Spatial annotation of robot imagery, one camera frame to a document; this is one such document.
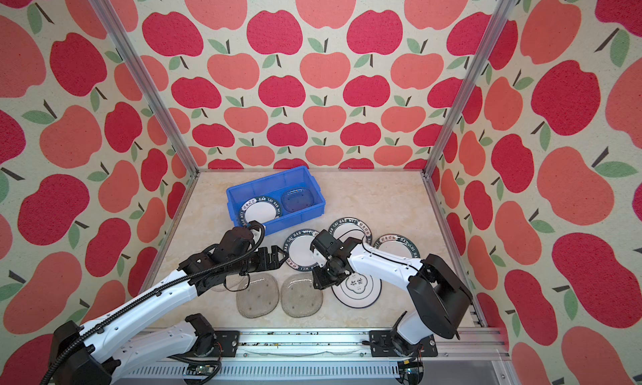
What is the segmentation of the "clear glass plate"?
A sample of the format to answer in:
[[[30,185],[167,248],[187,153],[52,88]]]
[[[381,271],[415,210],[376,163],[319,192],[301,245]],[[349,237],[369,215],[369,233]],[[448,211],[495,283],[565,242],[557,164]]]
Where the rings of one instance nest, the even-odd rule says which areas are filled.
[[[314,205],[314,195],[306,187],[289,189],[282,194],[281,204],[288,213],[298,212]]]
[[[324,301],[322,291],[314,287],[311,273],[290,276],[281,287],[281,306],[292,318],[304,318],[316,314]]]
[[[279,304],[279,284],[269,273],[243,278],[236,291],[238,312],[248,319],[266,316]]]
[[[249,287],[249,279],[242,278],[239,281],[225,282],[220,285],[214,286],[211,291],[214,292],[240,292],[245,291]]]

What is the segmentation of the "clear glass plate top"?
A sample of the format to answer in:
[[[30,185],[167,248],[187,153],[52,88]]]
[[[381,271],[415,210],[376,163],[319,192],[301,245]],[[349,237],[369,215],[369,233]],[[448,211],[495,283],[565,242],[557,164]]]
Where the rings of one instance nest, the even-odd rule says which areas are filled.
[[[281,204],[288,213],[298,212],[314,205],[314,195],[306,187],[289,189],[282,194]]]

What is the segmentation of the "blue plastic bin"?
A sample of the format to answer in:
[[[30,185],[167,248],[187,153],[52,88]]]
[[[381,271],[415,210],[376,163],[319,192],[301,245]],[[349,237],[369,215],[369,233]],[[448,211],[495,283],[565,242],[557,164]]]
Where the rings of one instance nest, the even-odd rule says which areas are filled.
[[[289,189],[300,187],[306,187],[312,191],[314,205],[298,212],[288,213],[281,204],[281,196]],[[257,196],[268,196],[279,202],[282,208],[282,216],[262,224],[265,227],[266,234],[274,234],[297,224],[319,218],[324,214],[326,206],[325,198],[321,193],[321,188],[316,178],[303,166],[230,187],[226,190],[226,193],[228,212],[235,226],[247,225],[241,224],[239,210],[249,199]]]

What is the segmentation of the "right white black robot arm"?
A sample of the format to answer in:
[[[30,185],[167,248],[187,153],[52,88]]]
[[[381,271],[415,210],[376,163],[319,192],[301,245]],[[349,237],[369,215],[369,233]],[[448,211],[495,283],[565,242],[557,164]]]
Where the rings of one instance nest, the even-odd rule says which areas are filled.
[[[409,259],[380,251],[362,240],[341,241],[327,230],[309,247],[325,263],[313,269],[314,287],[338,286],[352,274],[372,276],[407,291],[414,310],[404,313],[391,329],[391,343],[404,355],[436,335],[459,338],[472,294],[459,276],[437,255]]]

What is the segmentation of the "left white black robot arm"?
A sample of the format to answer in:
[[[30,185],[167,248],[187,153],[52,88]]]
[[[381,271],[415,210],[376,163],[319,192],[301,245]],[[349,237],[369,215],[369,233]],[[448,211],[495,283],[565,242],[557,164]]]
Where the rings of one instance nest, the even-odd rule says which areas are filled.
[[[265,247],[265,227],[257,221],[229,229],[222,240],[182,261],[156,286],[83,325],[72,321],[55,330],[43,384],[112,384],[160,358],[186,360],[224,351],[217,332],[202,314],[179,325],[140,336],[154,321],[229,276],[276,271],[289,258],[279,246]]]

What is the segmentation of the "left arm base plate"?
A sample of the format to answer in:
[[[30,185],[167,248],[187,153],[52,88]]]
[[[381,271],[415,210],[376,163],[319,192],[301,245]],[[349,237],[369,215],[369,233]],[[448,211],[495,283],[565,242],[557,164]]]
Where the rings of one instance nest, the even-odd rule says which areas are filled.
[[[196,343],[185,355],[189,358],[234,358],[239,337],[239,331],[220,330],[198,335]]]

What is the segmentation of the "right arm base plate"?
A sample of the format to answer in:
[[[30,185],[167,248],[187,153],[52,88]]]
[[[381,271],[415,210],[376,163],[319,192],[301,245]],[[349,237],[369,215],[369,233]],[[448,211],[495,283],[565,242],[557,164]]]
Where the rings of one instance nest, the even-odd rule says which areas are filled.
[[[369,339],[363,341],[368,345],[373,358],[434,358],[438,356],[436,341],[433,335],[423,338],[417,344],[410,344],[398,334],[388,330],[369,331]]]

